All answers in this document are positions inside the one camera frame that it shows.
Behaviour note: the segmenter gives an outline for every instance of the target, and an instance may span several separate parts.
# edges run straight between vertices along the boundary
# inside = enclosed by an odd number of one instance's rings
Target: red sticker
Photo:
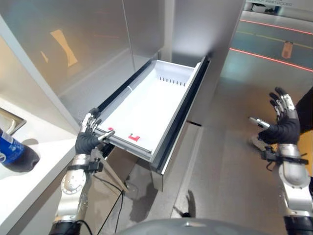
[[[134,136],[132,136],[132,135],[130,135],[130,136],[128,136],[128,138],[130,138],[131,140],[134,140],[134,141],[138,141],[138,139],[140,138],[140,136],[136,136],[136,137],[134,137]]]

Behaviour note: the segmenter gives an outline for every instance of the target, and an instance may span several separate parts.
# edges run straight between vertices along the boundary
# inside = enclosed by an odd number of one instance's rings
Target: red line
[[[270,27],[275,27],[275,28],[286,29],[286,30],[295,31],[295,32],[298,32],[298,33],[304,33],[304,34],[313,35],[313,33],[310,33],[310,32],[301,31],[301,30],[297,30],[297,29],[293,29],[293,28],[286,28],[286,27],[272,25],[272,24],[268,24],[268,23],[260,23],[260,22],[255,22],[255,21],[246,21],[246,20],[240,20],[240,21],[248,22],[248,23],[252,23],[252,24],[253,23],[254,24],[260,24],[260,25],[265,25],[265,26],[270,26]]]
[[[263,56],[263,55],[259,55],[259,54],[255,54],[255,53],[251,53],[251,52],[244,51],[244,50],[238,50],[238,49],[235,49],[235,48],[230,48],[229,50],[241,52],[241,53],[248,54],[248,55],[253,55],[253,56],[256,56],[256,57],[259,57],[259,58],[275,61],[275,62],[284,64],[284,65],[289,65],[289,66],[292,66],[292,67],[296,67],[298,69],[302,69],[302,70],[313,72],[313,69],[310,69],[310,68],[307,68],[307,67],[303,67],[303,66],[300,66],[300,65],[296,65],[296,64],[293,64],[293,63],[288,63],[288,62],[285,62],[285,61],[282,61],[282,60],[273,59],[271,57],[267,57],[267,56]]]

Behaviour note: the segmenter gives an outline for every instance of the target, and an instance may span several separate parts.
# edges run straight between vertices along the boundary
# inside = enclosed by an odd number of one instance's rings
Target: yellow line
[[[261,34],[256,34],[255,36],[261,37],[261,38],[267,38],[267,39],[271,39],[273,41],[278,41],[278,42],[283,42],[283,43],[286,41],[286,40],[282,40],[282,39],[279,39],[279,38],[272,38],[272,37],[264,36],[264,35],[261,35]]]
[[[294,43],[294,45],[299,46],[299,47],[305,47],[305,48],[313,50],[313,47],[310,47],[310,46],[307,46],[307,45],[303,45],[303,44],[299,44],[299,43]]]
[[[261,37],[261,38],[267,38],[267,39],[271,39],[273,41],[278,41],[278,42],[283,42],[285,43],[286,40],[282,40],[282,39],[279,39],[279,38],[273,38],[273,37],[268,37],[268,36],[265,36],[265,35],[261,35],[261,34],[255,34],[255,33],[249,33],[249,32],[244,32],[244,31],[236,31],[238,33],[243,33],[243,34],[248,34],[248,35],[254,35],[256,37]],[[305,48],[308,48],[308,49],[312,49],[313,50],[313,47],[310,47],[310,46],[307,46],[307,45],[303,45],[303,44],[299,44],[299,43],[293,43],[295,46],[299,46],[299,47],[305,47]]]
[[[249,32],[244,32],[244,31],[239,31],[239,30],[237,30],[236,32],[237,33],[249,34],[249,35],[255,35],[255,33],[249,33]]]

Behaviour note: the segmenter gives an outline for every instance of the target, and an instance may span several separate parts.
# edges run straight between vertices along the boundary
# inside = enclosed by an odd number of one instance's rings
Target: stainless steel panel
[[[0,14],[77,120],[134,73],[122,0],[4,0]]]
[[[210,54],[210,69],[189,120],[202,124],[226,59],[244,0],[177,0],[172,42],[172,61],[194,65]]]
[[[163,47],[164,0],[123,1],[134,65],[138,70]]]

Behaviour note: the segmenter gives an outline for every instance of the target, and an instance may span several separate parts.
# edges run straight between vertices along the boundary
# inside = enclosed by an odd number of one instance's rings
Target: sign
[[[246,2],[313,11],[313,0],[246,0]]]

